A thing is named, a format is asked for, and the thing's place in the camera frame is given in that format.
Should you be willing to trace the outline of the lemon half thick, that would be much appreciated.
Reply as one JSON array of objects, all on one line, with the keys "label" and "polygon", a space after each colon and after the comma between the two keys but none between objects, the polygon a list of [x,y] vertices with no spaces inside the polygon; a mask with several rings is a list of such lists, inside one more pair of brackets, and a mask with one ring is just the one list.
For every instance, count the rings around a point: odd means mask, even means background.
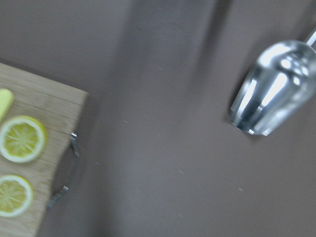
[{"label": "lemon half thick", "polygon": [[44,125],[30,116],[15,116],[0,127],[0,154],[14,163],[37,159],[47,141]]}]

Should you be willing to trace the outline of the yellow plastic knife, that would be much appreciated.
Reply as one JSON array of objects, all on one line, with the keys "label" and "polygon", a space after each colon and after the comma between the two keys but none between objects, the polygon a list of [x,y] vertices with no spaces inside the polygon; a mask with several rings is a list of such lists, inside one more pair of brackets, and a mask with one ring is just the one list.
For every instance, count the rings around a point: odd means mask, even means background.
[{"label": "yellow plastic knife", "polygon": [[0,122],[4,120],[14,102],[14,94],[5,88],[0,89]]}]

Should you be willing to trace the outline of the bamboo cutting board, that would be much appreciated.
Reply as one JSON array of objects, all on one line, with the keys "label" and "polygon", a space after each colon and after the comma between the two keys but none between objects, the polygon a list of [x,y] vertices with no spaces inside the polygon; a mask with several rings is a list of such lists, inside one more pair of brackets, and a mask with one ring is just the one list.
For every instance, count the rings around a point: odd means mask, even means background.
[{"label": "bamboo cutting board", "polygon": [[47,143],[39,158],[28,163],[13,163],[0,158],[0,174],[24,177],[33,187],[34,199],[30,208],[20,216],[1,217],[2,237],[35,237],[52,196],[52,183],[62,155],[70,145],[87,98],[87,92],[17,69],[0,66],[0,86],[15,96],[6,120],[27,115],[45,127]]}]

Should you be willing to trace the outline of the lemon slice far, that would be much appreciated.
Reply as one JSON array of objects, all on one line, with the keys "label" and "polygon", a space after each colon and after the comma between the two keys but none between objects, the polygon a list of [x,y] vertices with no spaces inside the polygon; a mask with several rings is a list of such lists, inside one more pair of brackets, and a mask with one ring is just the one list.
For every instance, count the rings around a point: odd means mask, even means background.
[{"label": "lemon slice far", "polygon": [[33,187],[24,177],[0,177],[0,216],[13,218],[24,214],[33,202]]}]

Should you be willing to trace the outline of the metal scoop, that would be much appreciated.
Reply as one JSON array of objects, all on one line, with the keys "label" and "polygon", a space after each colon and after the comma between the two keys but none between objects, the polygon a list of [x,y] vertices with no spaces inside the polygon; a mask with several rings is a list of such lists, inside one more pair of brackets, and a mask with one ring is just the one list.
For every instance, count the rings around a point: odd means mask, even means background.
[{"label": "metal scoop", "polygon": [[265,49],[247,73],[230,107],[230,121],[251,135],[267,136],[316,93],[316,33]]}]

